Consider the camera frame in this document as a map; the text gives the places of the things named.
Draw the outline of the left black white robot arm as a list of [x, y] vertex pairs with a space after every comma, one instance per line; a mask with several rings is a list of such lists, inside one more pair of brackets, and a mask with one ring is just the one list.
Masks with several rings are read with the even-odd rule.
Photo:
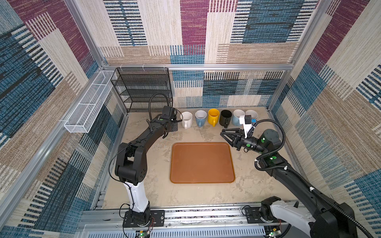
[[130, 208], [127, 217], [141, 226], [150, 221], [150, 203], [143, 182], [147, 174], [147, 153], [159, 138], [165, 138], [176, 123], [181, 122], [177, 116], [177, 109], [164, 106], [161, 114], [150, 117], [147, 129], [135, 140], [119, 146], [115, 175], [128, 191]]

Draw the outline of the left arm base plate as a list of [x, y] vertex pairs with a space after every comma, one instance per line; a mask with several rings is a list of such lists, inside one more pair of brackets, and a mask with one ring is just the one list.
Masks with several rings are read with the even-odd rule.
[[143, 213], [128, 210], [124, 215], [123, 228], [163, 227], [164, 218], [164, 210], [153, 210]]

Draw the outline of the light blue mug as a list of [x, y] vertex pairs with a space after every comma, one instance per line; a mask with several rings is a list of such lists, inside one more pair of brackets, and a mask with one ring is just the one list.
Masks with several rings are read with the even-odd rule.
[[234, 126], [239, 127], [241, 125], [240, 124], [240, 117], [241, 116], [245, 116], [245, 112], [243, 110], [240, 110], [240, 109], [234, 110], [233, 117], [232, 117], [232, 124]]

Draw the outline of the yellow mug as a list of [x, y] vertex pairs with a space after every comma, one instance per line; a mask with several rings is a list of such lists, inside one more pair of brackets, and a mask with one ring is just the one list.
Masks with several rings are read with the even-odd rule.
[[208, 123], [212, 125], [213, 127], [216, 127], [216, 125], [219, 122], [219, 116], [220, 116], [219, 110], [210, 109], [208, 111], [208, 118], [207, 118]]

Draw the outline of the grey mug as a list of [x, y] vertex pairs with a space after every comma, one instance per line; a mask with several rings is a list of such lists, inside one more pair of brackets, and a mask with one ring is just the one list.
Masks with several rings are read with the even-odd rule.
[[178, 131], [178, 122], [177, 120], [171, 120], [171, 132]]

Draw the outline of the lavender mug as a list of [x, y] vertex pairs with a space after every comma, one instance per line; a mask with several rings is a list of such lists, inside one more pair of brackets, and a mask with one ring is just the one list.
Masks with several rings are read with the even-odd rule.
[[255, 123], [257, 121], [257, 118], [258, 118], [258, 113], [254, 110], [247, 110], [245, 112], [246, 116], [251, 116], [252, 118], [252, 123]]

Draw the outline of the white mug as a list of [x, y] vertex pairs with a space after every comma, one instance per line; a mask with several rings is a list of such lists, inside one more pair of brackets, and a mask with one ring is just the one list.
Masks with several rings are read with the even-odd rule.
[[193, 115], [190, 112], [182, 112], [182, 126], [184, 129], [190, 129], [192, 126]]

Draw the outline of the teal blue mug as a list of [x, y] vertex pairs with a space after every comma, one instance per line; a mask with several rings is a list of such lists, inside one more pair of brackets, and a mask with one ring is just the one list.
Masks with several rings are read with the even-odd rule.
[[198, 111], [196, 111], [196, 113], [194, 115], [196, 118], [197, 126], [199, 128], [203, 127], [205, 122], [206, 122], [206, 119], [207, 119], [207, 112], [204, 110], [198, 110]]

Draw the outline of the black mug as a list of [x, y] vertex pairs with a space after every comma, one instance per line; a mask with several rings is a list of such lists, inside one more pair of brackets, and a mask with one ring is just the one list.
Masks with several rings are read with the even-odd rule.
[[225, 129], [228, 128], [231, 119], [232, 119], [232, 112], [229, 110], [222, 110], [220, 113], [220, 119], [219, 119], [219, 124], [223, 126]]

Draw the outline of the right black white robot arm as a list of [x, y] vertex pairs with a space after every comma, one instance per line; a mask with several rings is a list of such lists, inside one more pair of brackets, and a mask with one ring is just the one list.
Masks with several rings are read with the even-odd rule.
[[349, 205], [338, 204], [316, 189], [279, 154], [285, 142], [283, 134], [267, 129], [256, 138], [253, 129], [248, 133], [243, 129], [223, 129], [220, 135], [237, 150], [258, 152], [255, 168], [281, 182], [307, 209], [304, 212], [273, 196], [262, 201], [263, 220], [283, 220], [311, 238], [356, 238], [357, 231], [363, 229]]

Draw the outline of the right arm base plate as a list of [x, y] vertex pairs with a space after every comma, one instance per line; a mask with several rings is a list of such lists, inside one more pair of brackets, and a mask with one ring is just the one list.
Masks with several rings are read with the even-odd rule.
[[280, 223], [284, 222], [283, 220], [279, 220], [276, 218], [270, 218], [269, 220], [266, 220], [262, 217], [261, 214], [261, 208], [260, 207], [252, 207], [252, 206], [244, 206], [241, 209], [241, 213], [246, 217], [248, 224], [256, 224], [256, 223]]

